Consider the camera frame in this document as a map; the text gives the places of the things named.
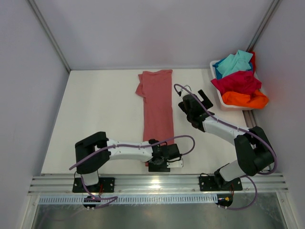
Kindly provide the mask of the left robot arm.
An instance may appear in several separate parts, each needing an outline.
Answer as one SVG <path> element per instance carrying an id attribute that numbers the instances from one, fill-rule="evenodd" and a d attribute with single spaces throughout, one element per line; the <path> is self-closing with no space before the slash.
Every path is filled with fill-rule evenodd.
<path id="1" fill-rule="evenodd" d="M 75 144 L 76 163 L 69 168 L 83 179 L 90 192 L 100 186 L 98 170 L 108 161 L 137 160 L 145 163 L 149 172 L 170 172 L 183 167 L 182 154 L 177 144 L 150 139 L 141 143 L 127 143 L 109 139 L 105 132 L 97 132 Z"/>

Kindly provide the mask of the salmon pink t shirt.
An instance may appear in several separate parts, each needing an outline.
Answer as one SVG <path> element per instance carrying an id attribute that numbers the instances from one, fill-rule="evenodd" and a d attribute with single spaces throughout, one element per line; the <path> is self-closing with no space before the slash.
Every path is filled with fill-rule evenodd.
<path id="1" fill-rule="evenodd" d="M 135 93 L 143 98 L 143 141 L 174 137 L 172 70 L 144 71 L 139 74 Z"/>

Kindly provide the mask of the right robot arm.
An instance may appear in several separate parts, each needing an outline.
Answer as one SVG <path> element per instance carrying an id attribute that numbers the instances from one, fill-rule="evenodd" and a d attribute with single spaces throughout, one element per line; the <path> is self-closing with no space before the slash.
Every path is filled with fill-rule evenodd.
<path id="1" fill-rule="evenodd" d="M 264 132 L 258 126 L 242 129 L 220 120 L 208 109 L 213 106 L 202 90 L 198 91 L 202 101 L 194 94 L 182 95 L 179 108 L 186 114 L 191 125 L 205 133 L 215 135 L 235 147 L 237 159 L 214 172 L 213 183 L 217 190 L 232 187 L 243 176 L 254 176 L 264 168 L 275 164 L 275 152 Z"/>

